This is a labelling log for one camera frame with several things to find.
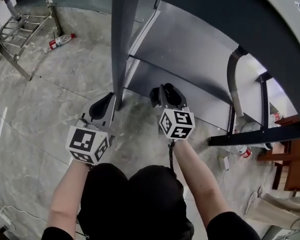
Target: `power cord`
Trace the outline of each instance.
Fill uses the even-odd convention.
[[[13,209],[15,209],[17,212],[19,212],[19,213],[26,213],[26,214],[28,214],[29,216],[31,216],[32,218],[34,218],[34,219],[41,220],[41,221],[43,221],[43,222],[45,222],[45,223],[48,223],[45,219],[40,218],[40,217],[37,217],[37,216],[34,216],[34,215],[32,215],[31,213],[29,213],[29,212],[27,212],[27,211],[25,211],[25,210],[19,210],[18,208],[14,207],[13,205],[4,206],[4,207],[0,210],[0,212],[2,212],[2,211],[3,211],[4,209],[6,209],[6,208],[13,208]],[[6,226],[4,226],[4,228],[5,228],[6,231],[12,232],[12,231],[15,231],[15,230],[16,230],[16,226],[12,223],[12,221],[11,221],[11,224],[13,225],[13,229],[12,229],[12,230],[8,230],[8,229],[6,228]],[[78,231],[75,231],[75,232],[76,232],[77,234],[79,234],[79,235],[85,237],[84,234],[81,234],[81,233],[79,233]]]

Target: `black shorts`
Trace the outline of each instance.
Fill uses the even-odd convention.
[[[190,240],[194,227],[186,217],[183,190],[170,168],[147,166],[127,179],[114,165],[102,163],[88,173],[78,220],[90,240]],[[215,217],[207,234],[210,240],[260,239],[234,212]],[[66,235],[72,239],[50,227],[42,239],[67,240]]]

